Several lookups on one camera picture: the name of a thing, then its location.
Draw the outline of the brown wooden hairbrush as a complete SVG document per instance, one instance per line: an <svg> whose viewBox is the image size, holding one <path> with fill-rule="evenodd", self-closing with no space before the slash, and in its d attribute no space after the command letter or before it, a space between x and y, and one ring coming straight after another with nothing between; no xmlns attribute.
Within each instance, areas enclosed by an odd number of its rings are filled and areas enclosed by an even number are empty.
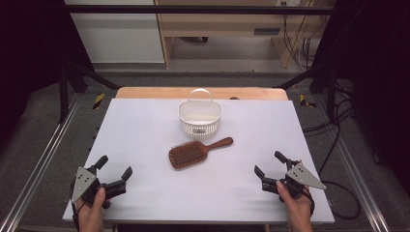
<svg viewBox="0 0 410 232"><path fill-rule="evenodd" d="M171 148L168 157L173 168L182 169L204 161L211 150L232 144L232 137L225 137L209 145L193 140Z"/></svg>

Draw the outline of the black horizontal frame bar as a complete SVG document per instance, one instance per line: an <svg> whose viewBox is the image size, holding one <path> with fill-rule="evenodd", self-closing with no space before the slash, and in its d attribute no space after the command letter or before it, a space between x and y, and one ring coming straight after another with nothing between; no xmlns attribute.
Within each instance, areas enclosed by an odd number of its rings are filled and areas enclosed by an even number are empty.
<svg viewBox="0 0 410 232"><path fill-rule="evenodd" d="M335 8L185 5L45 5L72 14L332 15Z"/></svg>

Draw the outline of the white cabinet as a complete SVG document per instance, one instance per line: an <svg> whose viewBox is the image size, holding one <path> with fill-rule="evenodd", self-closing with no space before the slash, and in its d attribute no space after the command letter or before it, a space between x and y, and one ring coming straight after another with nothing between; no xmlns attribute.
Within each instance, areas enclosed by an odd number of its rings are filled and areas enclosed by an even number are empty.
<svg viewBox="0 0 410 232"><path fill-rule="evenodd" d="M163 63L155 14L72 14L92 63Z"/></svg>

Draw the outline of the person's right hand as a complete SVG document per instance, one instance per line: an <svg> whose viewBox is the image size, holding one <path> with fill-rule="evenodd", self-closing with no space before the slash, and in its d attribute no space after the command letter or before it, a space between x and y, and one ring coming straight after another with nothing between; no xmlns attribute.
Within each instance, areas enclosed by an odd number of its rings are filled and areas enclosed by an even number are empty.
<svg viewBox="0 0 410 232"><path fill-rule="evenodd" d="M287 206L288 224L302 225L310 224L310 199L308 198L308 188L304 188L304 193L298 199L294 199L282 182L277 182L278 194Z"/></svg>

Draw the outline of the aluminium floor rail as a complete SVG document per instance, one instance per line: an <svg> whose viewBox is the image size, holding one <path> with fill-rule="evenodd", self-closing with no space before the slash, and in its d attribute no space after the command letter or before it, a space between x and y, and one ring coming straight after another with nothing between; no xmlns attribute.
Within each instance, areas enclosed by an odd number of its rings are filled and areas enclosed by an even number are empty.
<svg viewBox="0 0 410 232"><path fill-rule="evenodd" d="M339 151L341 162L343 163L350 182L358 195L359 201L365 211L367 220L370 223L373 232L391 232L362 173L354 162L353 157L342 138L337 140L337 149Z"/></svg>
<svg viewBox="0 0 410 232"><path fill-rule="evenodd" d="M24 188L20 192L14 205L9 210L3 221L0 223L0 232L15 232L24 212L26 211L35 191L40 184L44 173L46 172L56 150L58 149L65 132L78 109L78 105L82 100L82 94L74 94L69 110L62 122L60 122L53 135L50 137L47 145L42 152L34 170L26 181Z"/></svg>

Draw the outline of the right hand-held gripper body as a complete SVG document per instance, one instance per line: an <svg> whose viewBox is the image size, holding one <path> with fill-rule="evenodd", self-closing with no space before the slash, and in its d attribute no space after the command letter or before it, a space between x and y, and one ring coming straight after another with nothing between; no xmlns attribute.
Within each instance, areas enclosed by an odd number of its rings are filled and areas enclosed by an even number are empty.
<svg viewBox="0 0 410 232"><path fill-rule="evenodd" d="M288 159L285 162L286 173L284 185L289 190L292 197L297 197L304 192L305 187L325 189L326 186L315 177L304 165L298 161Z"/></svg>

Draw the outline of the beige wooden desk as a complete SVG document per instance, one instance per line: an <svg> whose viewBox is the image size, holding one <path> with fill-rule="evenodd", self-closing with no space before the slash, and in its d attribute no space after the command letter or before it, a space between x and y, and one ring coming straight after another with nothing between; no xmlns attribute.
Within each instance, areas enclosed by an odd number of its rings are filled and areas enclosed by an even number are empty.
<svg viewBox="0 0 410 232"><path fill-rule="evenodd" d="M336 0L153 0L157 6L332 7ZM302 40L322 38L327 15L280 14L159 14L165 58L170 40L177 37L267 37L272 40L281 65L287 69L302 54ZM254 28L280 28L277 36L254 36Z"/></svg>

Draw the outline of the black curtain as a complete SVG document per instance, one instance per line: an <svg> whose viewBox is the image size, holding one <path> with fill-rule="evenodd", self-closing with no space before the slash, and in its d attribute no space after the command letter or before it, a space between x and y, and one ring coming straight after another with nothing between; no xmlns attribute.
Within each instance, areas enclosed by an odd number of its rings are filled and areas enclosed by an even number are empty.
<svg viewBox="0 0 410 232"><path fill-rule="evenodd" d="M77 92L86 90L83 74L71 61L93 69L67 12L49 10L65 0L0 0L0 144L11 137L33 92L59 81L64 72Z"/></svg>
<svg viewBox="0 0 410 232"><path fill-rule="evenodd" d="M352 103L373 151L410 195L410 0L336 0L316 55L337 44L336 77L353 84Z"/></svg>

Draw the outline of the grey desk socket box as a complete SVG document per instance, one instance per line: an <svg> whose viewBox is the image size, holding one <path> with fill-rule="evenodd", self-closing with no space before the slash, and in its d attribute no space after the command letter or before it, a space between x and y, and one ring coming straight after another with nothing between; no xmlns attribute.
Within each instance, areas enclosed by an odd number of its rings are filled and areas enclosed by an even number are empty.
<svg viewBox="0 0 410 232"><path fill-rule="evenodd" d="M254 36L277 36L280 33L280 28L254 28Z"/></svg>

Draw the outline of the white plastic basket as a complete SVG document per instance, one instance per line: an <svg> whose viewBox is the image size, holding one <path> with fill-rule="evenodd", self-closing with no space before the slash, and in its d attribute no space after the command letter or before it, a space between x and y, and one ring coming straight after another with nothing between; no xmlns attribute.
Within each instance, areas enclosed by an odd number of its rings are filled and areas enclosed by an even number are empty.
<svg viewBox="0 0 410 232"><path fill-rule="evenodd" d="M192 90L188 99L178 106L183 133L197 140L211 138L217 133L221 114L221 104L204 88Z"/></svg>

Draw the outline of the person's left hand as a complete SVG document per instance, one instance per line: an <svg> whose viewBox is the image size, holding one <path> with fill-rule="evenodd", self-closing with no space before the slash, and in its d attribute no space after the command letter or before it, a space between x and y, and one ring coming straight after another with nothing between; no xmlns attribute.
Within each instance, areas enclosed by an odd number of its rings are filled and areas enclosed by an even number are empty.
<svg viewBox="0 0 410 232"><path fill-rule="evenodd" d="M100 188L95 196L92 206L87 206L81 199L76 202L79 228L99 227L103 228L103 202L105 189Z"/></svg>

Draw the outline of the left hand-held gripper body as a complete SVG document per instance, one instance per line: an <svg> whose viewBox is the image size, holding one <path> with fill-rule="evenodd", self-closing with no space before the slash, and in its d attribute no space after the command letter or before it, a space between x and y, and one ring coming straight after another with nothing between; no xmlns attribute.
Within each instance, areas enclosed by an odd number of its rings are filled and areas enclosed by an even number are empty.
<svg viewBox="0 0 410 232"><path fill-rule="evenodd" d="M71 202L76 203L82 199L89 205L94 203L95 196L101 185L97 177L98 167L92 165L88 168L79 167L73 180Z"/></svg>

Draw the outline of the black metal stand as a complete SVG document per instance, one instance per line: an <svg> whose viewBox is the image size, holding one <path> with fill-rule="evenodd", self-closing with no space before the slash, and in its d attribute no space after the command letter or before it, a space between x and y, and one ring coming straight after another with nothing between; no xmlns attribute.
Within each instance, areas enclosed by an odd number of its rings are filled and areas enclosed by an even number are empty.
<svg viewBox="0 0 410 232"><path fill-rule="evenodd" d="M60 119L62 123L69 115L69 96L68 96L68 84L71 84L76 93L85 93L88 85L85 83L83 77L88 76L93 80L99 82L103 86L111 90L119 90L120 85L117 85L99 74L87 69L77 63L71 62L61 66L59 77L59 97L60 97Z"/></svg>
<svg viewBox="0 0 410 232"><path fill-rule="evenodd" d="M287 90L293 85L311 77L312 82L309 90L312 94L322 94L324 89L327 89L326 115L328 119L334 123L336 121L336 91L337 91L337 76L331 65L319 64L309 70L300 73L296 77L280 84L278 87L282 90Z"/></svg>

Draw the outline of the wooden table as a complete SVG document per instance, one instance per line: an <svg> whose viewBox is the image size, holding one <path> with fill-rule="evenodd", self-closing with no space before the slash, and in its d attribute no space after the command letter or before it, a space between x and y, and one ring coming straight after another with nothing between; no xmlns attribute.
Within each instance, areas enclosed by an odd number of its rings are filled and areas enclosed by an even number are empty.
<svg viewBox="0 0 410 232"><path fill-rule="evenodd" d="M194 87L122 87L116 99L186 99ZM216 100L273 100L287 101L283 89L260 87L208 88Z"/></svg>

